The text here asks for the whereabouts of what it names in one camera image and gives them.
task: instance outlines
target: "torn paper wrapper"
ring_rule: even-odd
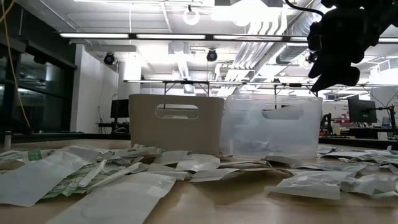
[[[238,169],[214,169],[214,170],[201,170],[192,176],[190,182],[208,182],[216,181],[225,178],[228,174],[238,171]]]
[[[387,152],[390,152],[392,155],[398,155],[398,151],[392,150],[392,146],[387,146]]]
[[[273,168],[253,168],[253,169],[233,169],[233,168],[225,168],[225,169],[215,169],[215,170],[203,170],[198,171],[196,174],[192,175],[192,179],[190,182],[209,182],[209,181],[217,181],[222,179],[227,179],[231,177],[236,177],[239,175],[247,174],[248,172],[280,172],[283,174],[293,175],[293,173],[283,170],[283,169],[273,169]]]
[[[139,149],[118,149],[114,151],[114,157],[139,157],[139,156],[156,156],[163,153],[164,149],[156,147],[145,147]]]
[[[268,161],[236,161],[236,162],[222,162],[218,168],[235,168],[242,169],[245,167],[272,167]]]
[[[154,162],[160,165],[178,164],[183,158],[190,154],[188,151],[168,151],[156,156]]]
[[[307,164],[298,167],[298,169],[314,169],[325,171],[345,171],[345,172],[358,172],[367,167],[367,164],[362,163],[330,163],[322,162],[318,164]]]
[[[396,168],[394,165],[392,165],[392,164],[388,164],[388,166],[389,166],[389,168],[390,168],[390,170],[391,170],[391,172],[393,173],[393,174],[398,174],[398,168]]]
[[[89,187],[87,189],[87,192],[91,192],[93,189],[95,189],[97,187],[104,186],[104,185],[106,185],[106,184],[108,184],[108,183],[110,183],[110,182],[112,182],[112,181],[114,181],[114,180],[116,180],[116,179],[118,179],[118,178],[120,178],[120,177],[122,177],[122,176],[124,176],[124,175],[126,175],[128,173],[130,173],[130,172],[137,171],[140,165],[141,165],[141,163],[138,162],[138,163],[136,163],[134,165],[131,165],[131,166],[119,171],[119,172],[114,173],[113,175],[111,175],[111,176],[99,181],[95,185],[92,185],[91,187]]]
[[[90,183],[86,187],[79,187],[78,184],[91,172],[98,164],[89,164],[80,168],[78,171],[70,174],[59,182],[51,191],[49,191],[42,199],[54,198],[60,194],[69,197],[71,194],[82,194],[86,192],[86,189],[99,181],[109,177],[110,175],[118,172],[120,169],[125,169],[125,167],[117,167],[109,172],[100,172],[94,178],[90,180]]]
[[[378,150],[378,149],[352,149],[354,152],[367,152],[368,154],[376,154],[378,156],[391,156],[393,155],[388,150]]]
[[[22,158],[22,153],[20,151],[10,150],[0,154],[0,164],[15,161]]]
[[[376,174],[365,175],[358,179],[350,178],[342,181],[341,190],[345,192],[361,193],[366,195],[378,195],[393,192],[396,189],[396,183],[390,177],[381,179]]]
[[[32,206],[68,175],[94,163],[97,156],[98,152],[69,146],[0,175],[0,203]]]
[[[141,224],[174,183],[174,177],[147,172],[124,176],[95,189],[46,224]]]
[[[97,164],[78,184],[79,187],[86,187],[90,181],[102,170],[106,164],[106,159]]]
[[[177,164],[175,171],[194,171],[213,170],[220,166],[220,159],[211,155],[191,154],[183,158]]]
[[[328,154],[331,152],[336,151],[337,147],[330,147],[330,146],[318,146],[318,153],[319,154]]]
[[[340,199],[340,184],[355,172],[339,171],[306,171],[284,179],[276,187],[265,187],[266,194],[277,192],[281,194],[298,195],[304,197]]]
[[[22,153],[22,160],[26,163],[37,161],[41,159],[45,159],[48,156],[51,156],[58,150],[55,149],[43,149],[43,150],[29,150]]]
[[[292,159],[285,156],[266,156],[263,160],[268,162],[280,162],[292,166],[301,166],[301,160]]]
[[[149,165],[147,172],[150,172],[151,174],[160,174],[175,177],[177,178],[177,180],[185,180],[191,178],[191,175],[188,172],[175,171],[174,168],[156,163],[152,163],[151,165]]]
[[[368,152],[331,152],[321,157],[337,157],[351,159],[358,156],[364,156],[369,154]]]

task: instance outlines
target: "table surface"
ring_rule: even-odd
[[[72,140],[12,146],[25,150],[60,149],[72,144],[117,149],[129,147],[130,141]],[[325,160],[312,159],[304,163],[320,161]],[[361,172],[363,175],[375,173],[393,175],[387,169],[377,168]],[[255,172],[217,182],[191,184],[178,181],[155,206],[145,223],[398,223],[398,197],[375,199],[346,192],[341,193],[341,200],[277,193],[264,195],[265,186],[277,185],[282,179],[280,174]],[[0,205],[0,223],[45,223],[81,198],[83,195],[60,196],[41,200],[29,208]]]

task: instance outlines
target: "computer monitor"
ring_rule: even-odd
[[[375,109],[374,101],[348,99],[348,113],[351,122],[376,123]]]
[[[111,118],[115,118],[115,113],[118,112],[118,118],[129,117],[129,100],[113,100],[111,107]]]

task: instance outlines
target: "black camera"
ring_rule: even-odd
[[[106,56],[104,58],[104,63],[107,65],[114,65],[116,64],[117,60],[114,57],[114,52],[108,52],[106,53]]]
[[[216,50],[214,50],[214,49],[209,50],[209,52],[207,53],[207,61],[214,62],[216,60],[217,60]]]

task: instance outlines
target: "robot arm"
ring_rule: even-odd
[[[380,35],[390,25],[398,27],[398,0],[321,0],[321,3],[336,8],[310,27],[307,40],[313,67],[308,77],[320,76],[311,90],[336,84],[355,86],[360,71],[351,63],[362,61],[365,50],[377,45]]]

